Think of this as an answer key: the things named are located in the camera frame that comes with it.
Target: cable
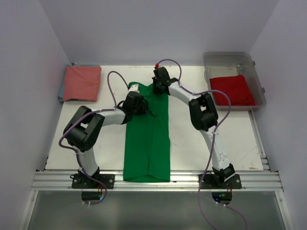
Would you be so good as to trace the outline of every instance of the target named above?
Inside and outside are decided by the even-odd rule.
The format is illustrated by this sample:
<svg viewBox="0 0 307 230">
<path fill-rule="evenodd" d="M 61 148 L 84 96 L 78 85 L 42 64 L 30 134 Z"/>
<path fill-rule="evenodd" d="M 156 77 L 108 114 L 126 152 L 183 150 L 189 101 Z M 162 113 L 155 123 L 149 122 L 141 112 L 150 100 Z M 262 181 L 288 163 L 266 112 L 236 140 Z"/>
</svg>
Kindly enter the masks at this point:
<svg viewBox="0 0 307 230">
<path fill-rule="evenodd" d="M 230 110 L 231 110 L 231 102 L 230 102 L 230 99 L 229 97 L 222 91 L 219 91 L 219 90 L 207 90 L 207 91 L 203 91 L 203 92 L 198 92 L 198 93 L 193 93 L 191 91 L 189 91 L 188 89 L 184 88 L 181 84 L 180 84 L 180 79 L 181 79 L 181 75 L 182 75 L 182 69 L 181 69 L 181 66 L 178 62 L 176 62 L 175 60 L 172 60 L 172 59 L 163 59 L 161 61 L 159 61 L 157 64 L 160 64 L 161 62 L 163 61 L 172 61 L 174 63 L 176 63 L 179 67 L 179 77 L 178 77 L 178 85 L 180 88 L 182 88 L 184 91 L 192 94 L 192 95 L 201 95 L 201 94 L 204 94 L 204 93 L 207 93 L 207 92 L 218 92 L 218 93 L 221 93 L 224 97 L 226 97 L 227 101 L 228 101 L 228 111 L 226 113 L 226 115 L 223 117 L 223 119 L 217 124 L 217 126 L 215 127 L 214 131 L 213 131 L 213 137 L 212 137 L 212 146 L 211 146 L 211 150 L 210 150 L 210 155 L 209 155 L 209 160 L 208 160 L 208 163 L 207 163 L 207 166 L 205 168 L 205 171 L 203 172 L 202 176 L 201 176 L 201 180 L 200 180 L 200 185 L 198 187 L 198 205 L 199 205 L 199 208 L 200 208 L 200 211 L 201 211 L 201 214 L 202 216 L 205 218 L 205 220 L 208 222 L 208 224 L 213 227 L 215 230 L 218 230 L 218 228 L 212 224 L 209 219 L 207 218 L 207 216 L 205 215 L 203 209 L 202 209 L 202 206 L 201 206 L 201 184 L 202 184 L 202 181 L 205 177 L 205 174 L 207 173 L 208 171 L 208 168 L 209 168 L 209 164 L 210 164 L 210 161 L 211 161 L 211 158 L 212 158 L 212 155 L 213 155 L 213 148 L 214 148 L 214 142 L 215 142 L 215 132 L 217 130 L 217 128 L 222 124 L 222 122 L 225 121 L 225 119 L 228 117 L 229 113 L 230 113 Z M 245 216 L 237 209 L 235 209 L 234 207 L 231 207 L 231 206 L 226 206 L 227 208 L 229 208 L 230 210 L 233 210 L 235 211 L 236 213 L 238 213 L 242 219 L 244 220 L 244 223 L 245 223 L 245 230 L 248 230 L 248 222 L 245 218 Z"/>
<path fill-rule="evenodd" d="M 103 201 L 106 197 L 106 193 L 107 193 L 107 189 L 106 189 L 106 185 L 104 183 L 102 183 L 101 181 L 99 180 L 96 180 L 94 179 L 93 177 L 91 177 L 89 174 L 87 174 L 87 172 L 84 170 L 84 168 L 82 167 L 82 164 L 80 162 L 80 158 L 79 158 L 79 152 L 76 148 L 73 148 L 73 147 L 70 147 L 70 146 L 66 146 L 66 145 L 63 145 L 62 144 L 62 141 L 64 140 L 64 138 L 69 134 L 69 132 L 71 132 L 71 130 L 73 128 L 75 128 L 78 124 L 80 124 L 86 117 L 88 117 L 89 115 L 92 115 L 92 114 L 96 114 L 96 113 L 100 113 L 100 112 L 107 112 L 107 111 L 113 111 L 114 109 L 101 109 L 101 110 L 95 110 L 95 111 L 91 111 L 85 115 L 83 115 L 79 120 L 77 120 L 69 129 L 67 129 L 67 131 L 63 134 L 63 136 L 59 139 L 59 146 L 62 147 L 62 148 L 65 148 L 65 149 L 69 149 L 69 150 L 72 150 L 76 153 L 76 157 L 77 157 L 77 162 L 78 162 L 78 165 L 80 166 L 80 168 L 82 169 L 82 172 L 83 174 L 90 180 L 100 184 L 101 186 L 104 187 L 104 189 L 106 190 L 103 198 L 97 202 L 88 202 L 87 204 L 88 205 L 97 205 L 99 204 L 101 201 Z"/>
<path fill-rule="evenodd" d="M 124 77 L 123 77 L 120 73 L 118 73 L 118 72 L 112 70 L 112 71 L 110 71 L 110 72 L 107 74 L 107 77 L 106 77 L 107 85 L 108 85 L 108 87 L 109 87 L 110 93 L 111 93 L 112 98 L 113 98 L 113 101 L 114 101 L 114 107 L 116 108 L 116 106 L 117 106 L 116 99 L 115 99 L 114 93 L 113 93 L 113 91 L 112 91 L 112 89 L 111 89 L 111 85 L 110 85 L 110 75 L 111 75 L 111 73 L 116 73 L 117 75 L 119 75 L 119 76 L 123 79 L 123 81 L 125 82 L 127 88 L 129 88 L 129 86 L 128 86 L 126 80 L 124 79 Z"/>
</svg>

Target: metal extrusion bar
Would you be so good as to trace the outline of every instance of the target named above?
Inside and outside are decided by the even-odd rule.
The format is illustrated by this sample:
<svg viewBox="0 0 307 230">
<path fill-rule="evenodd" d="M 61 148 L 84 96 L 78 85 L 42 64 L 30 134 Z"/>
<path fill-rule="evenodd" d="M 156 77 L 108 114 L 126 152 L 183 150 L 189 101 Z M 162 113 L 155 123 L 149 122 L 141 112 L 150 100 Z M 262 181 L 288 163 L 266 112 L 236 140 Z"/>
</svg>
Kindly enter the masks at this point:
<svg viewBox="0 0 307 230">
<path fill-rule="evenodd" d="M 75 171 L 44 171 L 36 172 L 32 190 L 37 191 L 81 191 L 72 189 L 70 175 Z M 172 171 L 171 181 L 168 183 L 131 183 L 123 181 L 123 171 L 101 171 L 100 173 L 111 173 L 115 175 L 114 191 L 197 191 L 198 175 L 202 171 Z M 282 184 L 277 172 L 269 171 L 241 171 L 237 172 L 241 177 L 242 189 L 244 191 L 282 191 Z M 223 191 L 223 189 L 212 189 L 204 191 Z"/>
</svg>

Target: white table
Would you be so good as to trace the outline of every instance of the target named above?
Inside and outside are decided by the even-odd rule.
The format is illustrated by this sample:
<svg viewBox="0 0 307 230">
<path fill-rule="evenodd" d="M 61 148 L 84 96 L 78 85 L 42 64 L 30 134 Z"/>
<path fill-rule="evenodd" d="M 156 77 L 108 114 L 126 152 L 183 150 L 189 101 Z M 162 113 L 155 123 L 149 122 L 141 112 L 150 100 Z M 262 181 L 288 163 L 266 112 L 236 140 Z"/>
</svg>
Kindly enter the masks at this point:
<svg viewBox="0 0 307 230">
<path fill-rule="evenodd" d="M 106 82 L 106 76 L 111 70 L 121 73 L 127 82 L 138 81 L 145 85 L 152 83 L 154 75 L 153 66 L 102 66 L 101 68 L 101 89 L 96 103 L 78 101 L 64 103 L 46 164 L 47 170 L 78 169 L 73 151 L 60 148 L 58 141 L 65 126 L 81 105 L 95 109 L 114 106 Z M 171 77 L 178 77 L 177 66 L 166 66 L 166 68 Z M 110 82 L 117 102 L 124 100 L 127 88 L 121 78 L 112 74 Z M 196 92 L 208 89 L 204 79 L 204 67 L 183 66 L 181 82 Z M 220 119 L 224 115 L 225 112 L 219 112 Z M 101 129 L 94 146 L 96 162 L 101 170 L 123 169 L 125 131 L 126 125 L 112 125 Z M 205 168 L 209 157 L 205 141 L 191 124 L 189 108 L 173 97 L 169 97 L 169 135 L 171 170 L 203 170 Z M 219 136 L 236 171 L 263 170 L 248 112 L 231 112 L 220 126 Z"/>
</svg>

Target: green cloth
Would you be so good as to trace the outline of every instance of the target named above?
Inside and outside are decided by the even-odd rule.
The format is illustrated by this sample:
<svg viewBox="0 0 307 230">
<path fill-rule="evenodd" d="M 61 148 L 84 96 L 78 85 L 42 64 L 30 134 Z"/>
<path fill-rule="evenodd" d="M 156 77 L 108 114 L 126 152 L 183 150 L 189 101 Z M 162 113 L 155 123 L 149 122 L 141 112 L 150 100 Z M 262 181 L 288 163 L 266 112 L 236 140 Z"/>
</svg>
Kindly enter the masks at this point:
<svg viewBox="0 0 307 230">
<path fill-rule="evenodd" d="M 168 95 L 154 95 L 153 85 L 138 82 L 151 113 L 135 115 L 127 123 L 124 181 L 170 181 L 170 140 L 168 137 Z"/>
</svg>

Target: black mounting plate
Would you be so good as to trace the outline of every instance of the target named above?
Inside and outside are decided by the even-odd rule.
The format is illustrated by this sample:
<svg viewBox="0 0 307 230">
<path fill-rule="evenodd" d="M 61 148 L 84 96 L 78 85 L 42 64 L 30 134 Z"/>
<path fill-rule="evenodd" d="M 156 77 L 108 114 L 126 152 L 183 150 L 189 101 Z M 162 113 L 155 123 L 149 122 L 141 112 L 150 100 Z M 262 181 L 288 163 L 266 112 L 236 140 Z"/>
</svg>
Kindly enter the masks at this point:
<svg viewBox="0 0 307 230">
<path fill-rule="evenodd" d="M 198 175 L 198 181 L 200 182 L 202 174 Z M 230 184 L 232 185 L 232 189 L 241 189 L 241 179 L 239 174 L 235 174 L 233 177 L 228 179 L 222 185 L 218 185 L 216 180 L 214 179 L 214 174 L 207 173 L 201 183 L 201 189 L 229 189 Z"/>
<path fill-rule="evenodd" d="M 104 183 L 107 189 L 113 189 L 114 179 L 115 179 L 114 174 L 96 174 L 94 178 Z M 71 175 L 71 179 L 72 179 L 72 184 L 71 184 L 72 188 L 75 189 L 98 188 L 98 183 L 89 180 L 87 177 L 81 175 L 80 173 Z"/>
</svg>

